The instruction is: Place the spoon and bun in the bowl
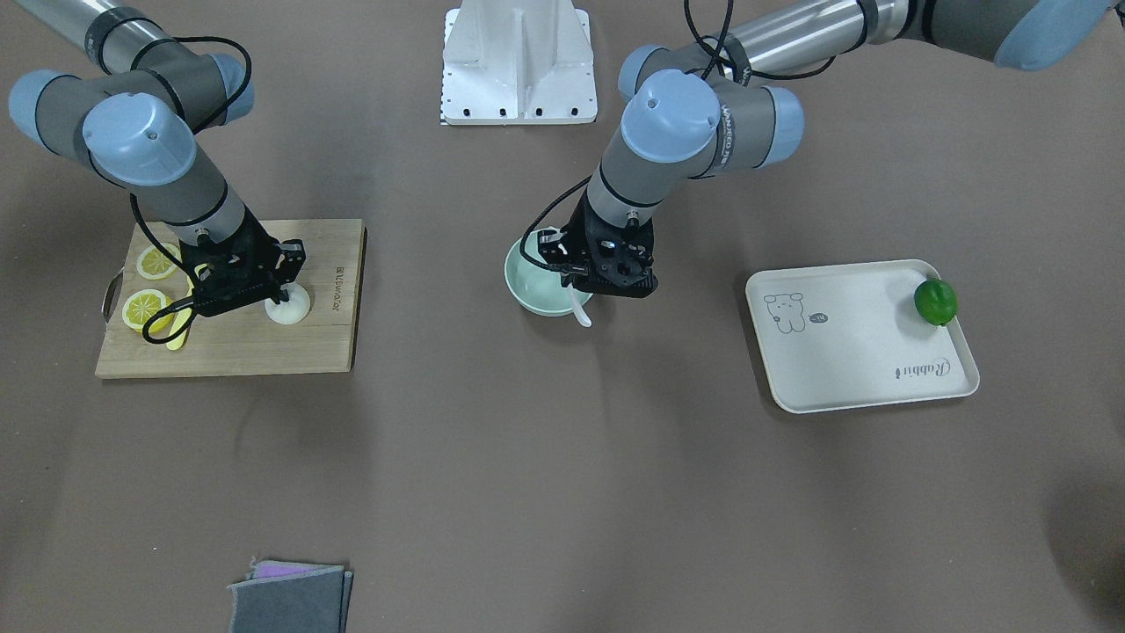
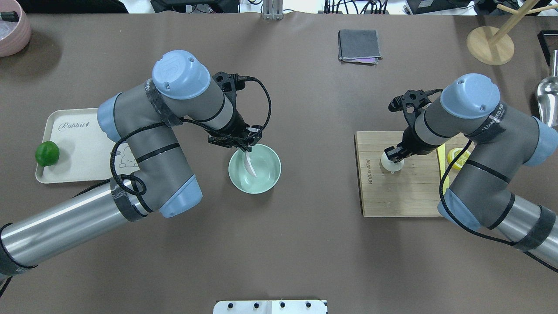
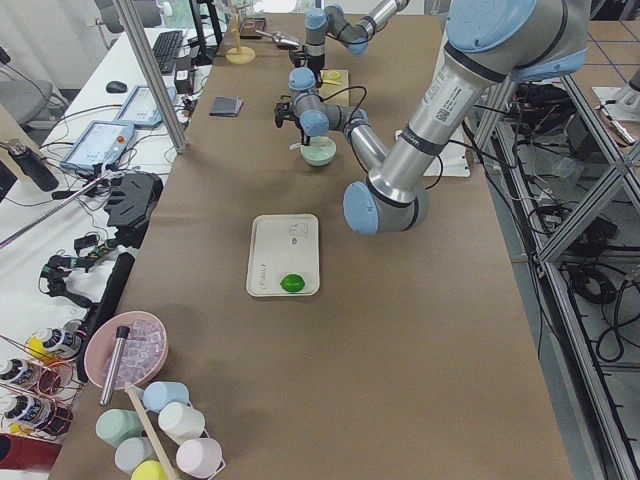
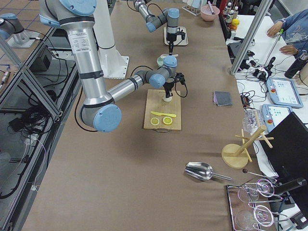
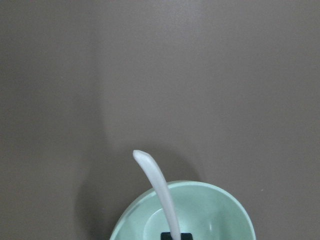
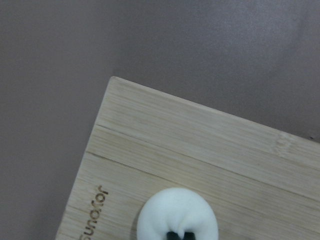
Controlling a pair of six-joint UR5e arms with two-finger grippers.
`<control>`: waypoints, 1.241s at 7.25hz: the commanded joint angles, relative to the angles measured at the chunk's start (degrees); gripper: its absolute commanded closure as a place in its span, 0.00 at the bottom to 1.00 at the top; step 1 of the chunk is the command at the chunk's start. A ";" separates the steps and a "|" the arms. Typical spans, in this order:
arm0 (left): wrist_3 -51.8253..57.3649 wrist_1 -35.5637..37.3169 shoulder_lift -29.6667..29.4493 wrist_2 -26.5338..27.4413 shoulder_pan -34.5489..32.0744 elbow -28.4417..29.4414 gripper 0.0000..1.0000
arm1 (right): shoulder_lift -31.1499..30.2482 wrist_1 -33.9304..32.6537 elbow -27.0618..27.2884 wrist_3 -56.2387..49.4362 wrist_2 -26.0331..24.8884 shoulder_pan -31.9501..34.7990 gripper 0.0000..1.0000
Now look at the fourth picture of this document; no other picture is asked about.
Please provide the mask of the person right hand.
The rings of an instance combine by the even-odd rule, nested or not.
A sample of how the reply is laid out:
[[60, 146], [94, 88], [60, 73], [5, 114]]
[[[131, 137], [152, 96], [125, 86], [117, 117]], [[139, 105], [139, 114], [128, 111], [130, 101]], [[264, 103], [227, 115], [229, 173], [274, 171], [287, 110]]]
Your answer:
[[267, 36], [268, 37], [273, 37], [275, 36], [277, 33], [280, 32], [280, 30], [282, 29], [282, 26], [283, 26], [283, 22], [282, 21], [278, 21], [276, 22], [272, 27], [270, 27], [268, 30], [267, 30]]

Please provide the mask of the person left hand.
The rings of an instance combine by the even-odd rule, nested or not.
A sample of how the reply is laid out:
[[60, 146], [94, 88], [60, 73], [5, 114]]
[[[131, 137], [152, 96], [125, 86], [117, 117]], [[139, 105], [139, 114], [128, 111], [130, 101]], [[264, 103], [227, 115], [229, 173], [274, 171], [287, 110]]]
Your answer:
[[293, 45], [285, 45], [285, 46], [279, 48], [279, 51], [283, 54], [293, 55], [293, 56], [295, 56], [299, 53], [299, 50]]

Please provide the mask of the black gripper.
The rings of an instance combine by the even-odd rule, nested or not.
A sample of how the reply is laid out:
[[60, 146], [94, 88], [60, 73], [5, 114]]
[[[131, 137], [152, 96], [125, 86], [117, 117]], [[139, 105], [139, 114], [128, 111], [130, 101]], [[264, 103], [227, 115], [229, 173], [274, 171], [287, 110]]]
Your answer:
[[165, 84], [163, 85], [165, 92], [166, 92], [166, 98], [172, 97], [172, 88], [174, 87], [174, 85], [175, 85], [174, 81], [165, 82]]
[[174, 48], [174, 42], [177, 40], [177, 32], [175, 33], [169, 33], [167, 32], [166, 34], [166, 40], [168, 43], [168, 54], [172, 55], [173, 54], [173, 48]]

